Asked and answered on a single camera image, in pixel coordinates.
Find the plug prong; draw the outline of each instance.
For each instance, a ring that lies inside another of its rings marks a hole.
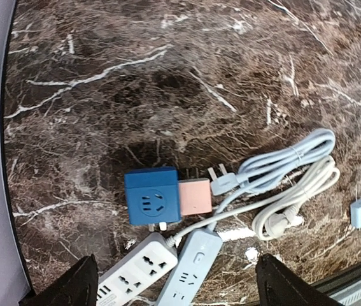
[[[210,174],[211,180],[217,179],[217,175],[216,175],[213,167],[208,168],[208,174]]]
[[[159,228],[161,231],[167,230],[167,223],[166,222],[159,222]]]
[[[226,175],[227,174],[227,169],[225,169],[224,164],[219,164],[219,167],[220,167],[221,173],[223,173],[223,175]]]

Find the marble surface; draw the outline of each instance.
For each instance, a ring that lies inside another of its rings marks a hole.
[[[20,0],[11,35],[6,166],[37,291],[84,255],[107,271],[148,235],[129,224],[126,171],[206,177],[321,126],[337,135],[338,185],[279,240],[252,235],[256,212],[221,222],[226,242],[194,305],[256,300],[261,253],[308,282],[361,261],[361,230],[349,227],[361,197],[361,1]],[[153,305],[163,283],[131,305]]]

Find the cord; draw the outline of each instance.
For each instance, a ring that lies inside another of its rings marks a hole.
[[[229,212],[217,214],[213,217],[197,222],[181,230],[174,236],[169,237],[166,242],[170,247],[172,247],[176,241],[180,240],[194,229],[201,228],[233,215],[248,212],[266,205],[269,206],[263,209],[263,211],[254,218],[252,228],[261,240],[278,238],[283,234],[283,231],[290,222],[292,222],[292,219],[298,213],[302,205],[308,199],[332,187],[339,180],[339,176],[340,171],[336,168],[336,163],[331,156],[327,156],[312,164],[300,181],[291,188],[271,196],[268,199],[240,207]],[[283,209],[284,211],[282,214],[276,213]]]
[[[299,166],[311,164],[328,156],[334,148],[336,137],[329,129],[316,129],[295,145],[283,150],[261,154],[247,159],[233,173],[212,181],[214,195],[222,194],[237,187],[240,188],[228,196],[217,208],[215,214],[225,210],[229,203],[244,193],[264,193],[275,188],[281,179]],[[208,226],[214,231],[216,223]]]

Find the small blue adapter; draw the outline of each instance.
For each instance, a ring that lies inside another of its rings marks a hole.
[[[350,205],[351,225],[355,228],[361,228],[361,199]]]
[[[129,222],[132,225],[146,225],[180,221],[178,184],[178,172],[174,167],[126,173]]]

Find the outlet socket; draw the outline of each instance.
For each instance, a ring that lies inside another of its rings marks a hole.
[[[166,210],[166,197],[162,192],[149,189],[140,196],[140,209],[148,217],[157,217]]]
[[[140,294],[178,262],[174,248],[152,233],[99,279],[97,306],[122,306]]]
[[[220,236],[210,230],[203,228],[191,232],[179,255],[179,263],[167,279],[155,306],[189,306],[222,245]]]

